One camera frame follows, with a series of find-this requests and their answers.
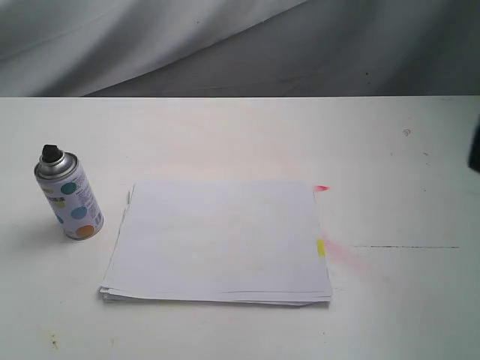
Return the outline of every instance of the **polka dot label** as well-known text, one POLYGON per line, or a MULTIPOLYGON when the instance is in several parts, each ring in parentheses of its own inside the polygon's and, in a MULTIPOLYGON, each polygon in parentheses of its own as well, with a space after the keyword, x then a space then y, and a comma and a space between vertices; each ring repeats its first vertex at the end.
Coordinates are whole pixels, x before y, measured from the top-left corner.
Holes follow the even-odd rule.
POLYGON ((76 189, 77 189, 77 184, 75 184, 74 182, 68 182, 67 184, 63 185, 60 188, 60 191, 62 194, 70 195, 70 194, 73 194, 76 189))
POLYGON ((76 220, 83 219, 87 215, 87 208, 85 206, 80 206, 79 208, 75 208, 70 215, 72 218, 76 220))
POLYGON ((86 238, 88 236, 92 236, 94 232, 95 232, 95 228, 92 225, 85 225, 85 226, 79 227, 75 233, 80 238, 86 238))

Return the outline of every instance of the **white table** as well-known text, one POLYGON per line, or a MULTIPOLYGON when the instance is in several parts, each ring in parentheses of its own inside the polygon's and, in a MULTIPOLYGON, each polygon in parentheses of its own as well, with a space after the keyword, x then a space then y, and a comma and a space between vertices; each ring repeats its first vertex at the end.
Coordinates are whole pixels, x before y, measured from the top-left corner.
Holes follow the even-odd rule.
POLYGON ((480 97, 0 99, 2 359, 478 359, 480 97), (39 190, 76 153, 106 218, 72 241, 39 190), (329 307, 104 304, 141 178, 298 178, 317 194, 329 307))

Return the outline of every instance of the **stack of paper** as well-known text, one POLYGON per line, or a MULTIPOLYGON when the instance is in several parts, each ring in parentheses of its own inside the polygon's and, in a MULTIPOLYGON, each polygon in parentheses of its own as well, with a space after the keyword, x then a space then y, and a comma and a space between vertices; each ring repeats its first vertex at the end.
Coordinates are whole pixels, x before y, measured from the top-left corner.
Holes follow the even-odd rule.
POLYGON ((300 181, 141 181, 100 292, 305 305, 332 295, 314 192, 300 181))

